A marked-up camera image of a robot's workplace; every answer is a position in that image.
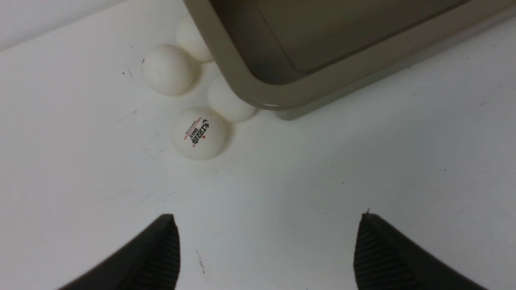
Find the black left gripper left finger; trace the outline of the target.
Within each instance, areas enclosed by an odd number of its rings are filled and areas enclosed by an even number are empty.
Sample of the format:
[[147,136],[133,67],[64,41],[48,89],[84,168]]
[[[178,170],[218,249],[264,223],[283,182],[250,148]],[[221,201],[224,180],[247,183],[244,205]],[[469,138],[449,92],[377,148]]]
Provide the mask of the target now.
[[181,268],[179,230],[160,215],[103,262],[62,290],[174,290]]

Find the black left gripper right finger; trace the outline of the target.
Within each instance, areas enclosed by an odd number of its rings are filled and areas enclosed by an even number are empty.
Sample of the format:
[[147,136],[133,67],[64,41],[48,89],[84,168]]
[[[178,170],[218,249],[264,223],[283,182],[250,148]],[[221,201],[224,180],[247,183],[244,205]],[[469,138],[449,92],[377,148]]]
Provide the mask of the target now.
[[360,290],[481,290],[375,213],[363,213],[354,248]]

